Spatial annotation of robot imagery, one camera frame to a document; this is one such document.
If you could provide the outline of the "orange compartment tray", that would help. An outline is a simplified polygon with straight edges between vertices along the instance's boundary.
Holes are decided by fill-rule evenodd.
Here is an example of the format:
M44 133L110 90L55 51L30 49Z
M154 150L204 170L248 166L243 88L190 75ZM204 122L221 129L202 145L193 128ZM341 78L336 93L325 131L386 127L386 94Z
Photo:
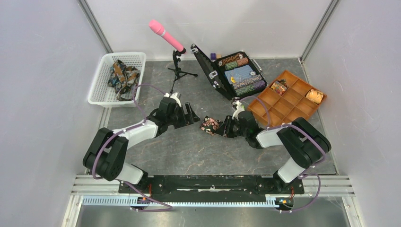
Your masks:
M279 79L285 79L288 85L288 89L281 96L270 88L272 83ZM247 107L247 110L253 113L256 120L265 126L290 123L298 117L308 120L327 98L324 93L324 98L319 105L309 101L305 97L307 92L312 88L319 89L288 70L284 70L273 82Z

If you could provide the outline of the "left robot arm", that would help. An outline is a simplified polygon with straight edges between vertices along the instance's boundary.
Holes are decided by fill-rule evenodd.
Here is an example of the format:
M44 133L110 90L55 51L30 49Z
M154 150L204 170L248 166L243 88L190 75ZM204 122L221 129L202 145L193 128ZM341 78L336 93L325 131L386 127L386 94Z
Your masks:
M99 129L83 157L83 166L95 179L122 180L136 192L144 192L148 188L145 171L125 162L127 150L160 136L169 126L178 129L199 121L189 102L182 104L178 98L164 97L159 107L137 124L119 130Z

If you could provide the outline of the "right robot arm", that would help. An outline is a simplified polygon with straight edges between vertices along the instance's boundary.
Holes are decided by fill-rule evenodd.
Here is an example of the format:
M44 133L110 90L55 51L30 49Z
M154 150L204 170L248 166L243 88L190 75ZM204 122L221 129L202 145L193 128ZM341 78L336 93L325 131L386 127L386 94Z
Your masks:
M307 169L326 159L331 143L305 118L263 129L250 111L242 111L213 127L214 133L227 138L244 137L252 148L282 145L290 155L287 162L273 175L273 187L287 192L295 179Z

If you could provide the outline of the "black floral tie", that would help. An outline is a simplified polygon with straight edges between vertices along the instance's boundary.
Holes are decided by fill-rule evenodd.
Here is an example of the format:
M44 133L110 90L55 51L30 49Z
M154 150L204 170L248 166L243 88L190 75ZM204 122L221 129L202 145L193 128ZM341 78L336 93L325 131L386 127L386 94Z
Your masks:
M223 121L213 119L209 116L205 116L200 129L209 135L215 135L217 130L223 125Z

